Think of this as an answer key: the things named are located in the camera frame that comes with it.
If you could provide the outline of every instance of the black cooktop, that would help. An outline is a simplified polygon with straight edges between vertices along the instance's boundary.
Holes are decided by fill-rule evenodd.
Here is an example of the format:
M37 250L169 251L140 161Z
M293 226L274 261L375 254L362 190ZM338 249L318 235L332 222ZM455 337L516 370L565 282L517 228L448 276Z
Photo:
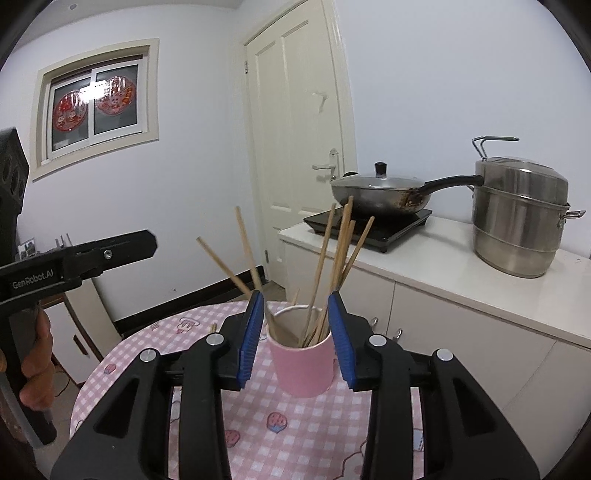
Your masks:
M425 225L427 218L432 214L432 210L423 209L413 215L399 215L393 217L376 218L374 224L369 231L368 237L365 239L364 246L371 246L377 248L382 253L388 251L388 247L400 237L411 231L416 226ZM339 236L340 220L343 215L343 209L339 208L335 211L335 219L333 221L331 237L337 238ZM355 230L353 231L353 241L356 244L365 225L367 225L368 218L353 218L355 220ZM316 233L324 235L326 225L329 221L329 212L319 213L311 217L304 218L304 221L310 225Z

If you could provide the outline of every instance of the pink checkered tablecloth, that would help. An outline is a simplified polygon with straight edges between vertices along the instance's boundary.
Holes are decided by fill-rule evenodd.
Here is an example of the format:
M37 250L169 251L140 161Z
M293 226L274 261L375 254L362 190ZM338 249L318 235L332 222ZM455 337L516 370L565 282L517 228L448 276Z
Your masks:
M199 307L169 317L122 341L88 378L74 404L70 437L121 372L145 348L161 354L185 350L209 333L212 323L244 312L247 302ZM270 302L277 312L287 304ZM365 453L369 392L353 393L336 369L329 390L294 398L279 388L266 336L261 335L251 380L241 392L222 392L226 445L235 480L358 480ZM170 419L168 475L178 479L178 417L175 390ZM418 391L413 389L414 478L423 476L423 433Z

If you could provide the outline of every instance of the tiled floor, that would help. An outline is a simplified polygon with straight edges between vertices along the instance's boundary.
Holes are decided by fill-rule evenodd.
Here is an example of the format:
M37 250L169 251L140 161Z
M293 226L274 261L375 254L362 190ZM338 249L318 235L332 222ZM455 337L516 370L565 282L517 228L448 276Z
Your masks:
M269 282L263 286L263 295L267 301L285 301L285 289L274 282ZM244 300L244 296L234 299ZM54 378L54 390L60 392L67 382L67 377L63 373L56 373ZM57 457L66 446L70 436L70 417L72 416L72 409L74 402L78 396L78 388L70 382L70 385L64 392L56 398L51 411L53 413L53 422L57 429L57 440L47 447L35 451L35 459L37 460L37 468L43 475L49 478L53 464Z
M62 391L67 381L68 377L63 372L56 372L56 376L53 379L54 391L56 393ZM55 399L51 413L53 414L53 423L57 430L57 439L51 445L35 451L37 468L47 478L49 478L53 464L56 462L57 457L59 457L70 437L70 417L72 416L72 409L74 408L74 402L76 401L78 392L78 387L70 382L63 393Z

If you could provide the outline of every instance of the window frame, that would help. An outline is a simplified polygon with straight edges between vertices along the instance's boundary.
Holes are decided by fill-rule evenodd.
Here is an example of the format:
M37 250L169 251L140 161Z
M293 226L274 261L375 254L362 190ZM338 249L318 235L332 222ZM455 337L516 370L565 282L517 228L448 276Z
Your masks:
M150 38L107 46L70 57L38 72L35 99L31 115L30 179L35 181L49 173L110 151L158 140L157 69L159 40ZM128 57L141 57L124 60ZM137 118L138 123L94 134L94 100L89 102L89 137L58 150L51 150L53 93L56 89L78 80L120 67L138 65Z

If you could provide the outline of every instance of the cup rim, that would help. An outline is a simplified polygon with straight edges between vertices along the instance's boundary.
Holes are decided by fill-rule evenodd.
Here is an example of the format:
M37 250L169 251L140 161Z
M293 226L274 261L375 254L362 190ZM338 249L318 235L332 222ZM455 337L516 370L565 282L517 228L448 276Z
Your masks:
M290 312L292 310L303 310L303 309L307 309L309 307L309 305L290 305L288 307L285 307L284 309L279 310L279 312L277 312L275 314L275 317L277 315L279 315L280 313L284 313L284 312ZM318 312L322 312L322 309L319 307L313 307L314 310L318 310ZM312 346L307 346L307 347L293 347L293 346L285 346L282 345L281 343L277 342L277 340L275 340L271 334L269 333L269 331L267 330L267 340L269 340L274 346L277 346L279 348L283 348L284 350L288 350L288 351L293 351L293 352L304 352L307 350L311 350L313 348L317 348L320 345L322 345L323 343L325 343L329 338L332 337L332 332L329 331L329 334L326 336L326 338L324 340L322 340L320 343L317 343L316 345L312 345Z

